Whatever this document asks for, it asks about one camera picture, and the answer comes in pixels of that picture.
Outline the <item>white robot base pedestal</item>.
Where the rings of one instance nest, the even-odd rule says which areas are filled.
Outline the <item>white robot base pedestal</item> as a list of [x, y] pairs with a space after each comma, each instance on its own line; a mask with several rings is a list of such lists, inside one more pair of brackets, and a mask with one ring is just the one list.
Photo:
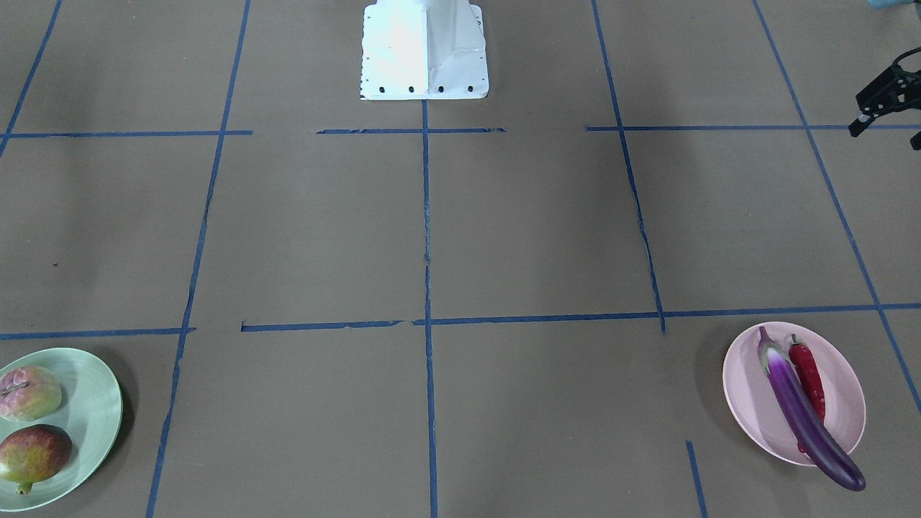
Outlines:
[[490, 82], [481, 7], [377, 1], [363, 12], [360, 99], [484, 99]]

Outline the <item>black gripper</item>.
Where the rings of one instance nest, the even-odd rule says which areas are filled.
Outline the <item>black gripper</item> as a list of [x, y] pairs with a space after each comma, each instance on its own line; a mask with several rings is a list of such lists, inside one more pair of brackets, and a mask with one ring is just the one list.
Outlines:
[[907, 70], [901, 65], [902, 61], [918, 53], [920, 48], [907, 50], [898, 55], [888, 68], [856, 94], [859, 115], [848, 125], [851, 137], [862, 134], [872, 125], [875, 118], [908, 109], [919, 109], [919, 70]]

